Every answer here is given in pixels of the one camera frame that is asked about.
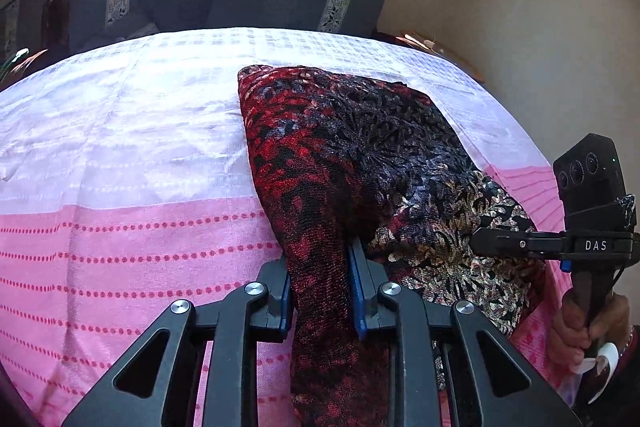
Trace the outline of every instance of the bracelet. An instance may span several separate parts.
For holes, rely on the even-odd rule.
[[[629,348],[629,346],[633,342],[635,336],[636,336],[636,328],[631,326],[631,335],[629,335],[629,340],[626,341],[625,347],[623,347],[622,350],[620,351],[620,357],[619,358],[622,358],[622,355],[625,354],[625,351]]]

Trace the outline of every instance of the metal screw head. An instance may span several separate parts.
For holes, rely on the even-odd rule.
[[[171,311],[177,314],[184,313],[189,311],[190,306],[191,304],[189,304],[189,301],[180,299],[179,301],[172,302]]]
[[[456,302],[456,310],[458,313],[462,313],[463,315],[470,315],[475,309],[475,306],[473,306],[469,301]]]
[[[395,282],[385,282],[382,285],[382,293],[386,295],[398,295],[402,291],[402,286]]]
[[[244,287],[244,291],[246,291],[249,295],[260,295],[264,292],[264,284],[261,282],[250,282],[247,286]]]

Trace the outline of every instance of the sofa cushion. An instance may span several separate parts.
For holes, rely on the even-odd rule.
[[[116,42],[128,41],[159,33],[156,24],[142,12],[131,10],[103,31],[91,36],[78,50],[79,53],[94,50]]]
[[[213,0],[206,28],[295,28],[299,0]]]

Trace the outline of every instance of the red and black scarf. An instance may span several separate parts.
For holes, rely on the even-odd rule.
[[[360,237],[392,280],[442,304],[466,298],[511,334],[543,264],[478,258],[468,240],[478,227],[533,223],[428,96],[316,68],[250,66],[239,98],[255,188],[298,310],[291,392],[303,427],[386,420],[386,349],[354,331],[348,238]]]

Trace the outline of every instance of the camera lens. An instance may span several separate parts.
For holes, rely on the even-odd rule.
[[[584,179],[584,170],[582,170],[582,164],[577,160],[571,164],[571,179],[576,185],[580,185]]]
[[[560,188],[567,188],[569,185],[569,178],[567,177],[566,172],[562,171],[558,174],[558,185],[560,185]]]
[[[595,174],[596,172],[598,172],[598,157],[594,155],[594,153],[590,152],[587,155],[585,165],[589,174]]]

